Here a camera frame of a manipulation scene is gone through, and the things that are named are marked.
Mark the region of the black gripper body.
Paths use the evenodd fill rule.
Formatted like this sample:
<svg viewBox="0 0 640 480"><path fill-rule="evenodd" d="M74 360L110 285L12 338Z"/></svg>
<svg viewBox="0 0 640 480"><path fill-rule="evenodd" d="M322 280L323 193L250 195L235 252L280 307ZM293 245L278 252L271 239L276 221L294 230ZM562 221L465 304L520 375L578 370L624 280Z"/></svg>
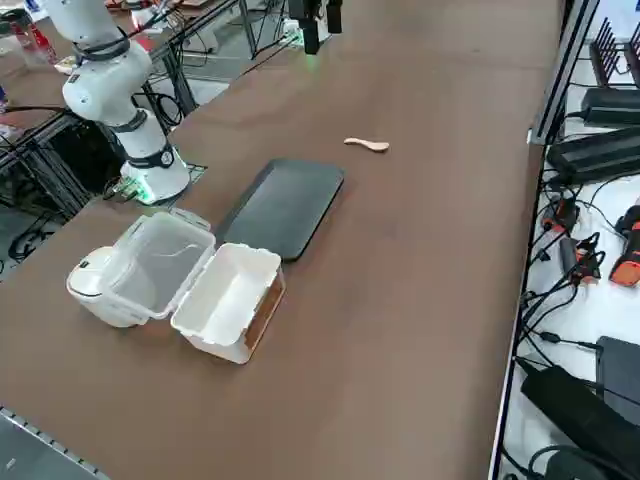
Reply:
<svg viewBox="0 0 640 480"><path fill-rule="evenodd" d="M289 0L289 17L297 21L320 20L326 16L327 0Z"/></svg>

